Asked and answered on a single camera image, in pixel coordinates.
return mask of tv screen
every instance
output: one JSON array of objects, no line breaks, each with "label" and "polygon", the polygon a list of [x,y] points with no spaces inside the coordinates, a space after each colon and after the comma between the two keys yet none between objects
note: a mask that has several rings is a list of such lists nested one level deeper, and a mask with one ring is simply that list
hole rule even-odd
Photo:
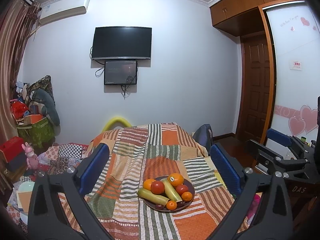
[{"label": "tv screen", "polygon": [[151,59],[151,28],[97,27],[92,59]]},{"label": "tv screen", "polygon": [[136,85],[137,84],[137,61],[134,61],[134,60],[105,61],[104,84],[105,85]]}]

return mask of metal bolt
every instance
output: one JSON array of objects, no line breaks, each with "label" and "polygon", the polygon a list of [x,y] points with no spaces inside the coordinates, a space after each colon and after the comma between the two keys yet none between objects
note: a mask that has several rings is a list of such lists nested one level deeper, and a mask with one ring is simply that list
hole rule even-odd
[{"label": "metal bolt", "polygon": [[69,168],[67,168],[67,173],[74,173],[75,170],[76,169],[74,167],[69,167]]},{"label": "metal bolt", "polygon": [[282,173],[279,172],[279,171],[276,171],[275,172],[275,176],[278,177],[278,178],[281,178],[282,177]]},{"label": "metal bolt", "polygon": [[247,174],[251,174],[251,173],[253,173],[253,169],[251,169],[250,167],[246,167],[244,169],[244,172],[247,173]]},{"label": "metal bolt", "polygon": [[44,171],[40,171],[40,172],[38,173],[38,176],[39,176],[39,177],[43,177],[43,176],[44,176]]}]

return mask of blue gripper pad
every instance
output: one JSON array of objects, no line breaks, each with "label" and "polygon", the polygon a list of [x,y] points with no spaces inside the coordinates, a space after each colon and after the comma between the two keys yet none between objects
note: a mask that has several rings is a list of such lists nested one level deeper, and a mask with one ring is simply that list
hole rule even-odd
[{"label": "blue gripper pad", "polygon": [[100,143],[93,153],[80,163],[80,165],[84,164],[80,169],[78,168],[78,173],[80,175],[79,194],[81,196],[89,194],[92,191],[109,159],[109,154],[108,145]]},{"label": "blue gripper pad", "polygon": [[220,143],[212,145],[210,157],[228,191],[233,195],[239,196],[242,191],[241,183],[244,182],[241,164],[235,158],[230,157]]},{"label": "blue gripper pad", "polygon": [[267,130],[267,138],[273,140],[284,147],[289,147],[292,144],[291,138],[283,133],[272,128]]}]

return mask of red plastic bag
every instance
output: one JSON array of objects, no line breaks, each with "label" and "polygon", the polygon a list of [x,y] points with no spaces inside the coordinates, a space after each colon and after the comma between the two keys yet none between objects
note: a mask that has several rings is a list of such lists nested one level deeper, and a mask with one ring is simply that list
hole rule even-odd
[{"label": "red plastic bag", "polygon": [[11,103],[11,111],[15,119],[19,119],[23,117],[24,112],[27,110],[28,110],[27,105],[20,101],[15,101]]}]

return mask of plate of fruit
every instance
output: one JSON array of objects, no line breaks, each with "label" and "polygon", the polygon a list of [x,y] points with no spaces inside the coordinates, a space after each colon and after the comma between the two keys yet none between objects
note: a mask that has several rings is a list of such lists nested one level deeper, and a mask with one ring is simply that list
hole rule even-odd
[{"label": "plate of fruit", "polygon": [[195,196],[191,182],[179,173],[147,179],[138,196],[153,210],[159,212],[178,212],[189,206]]}]

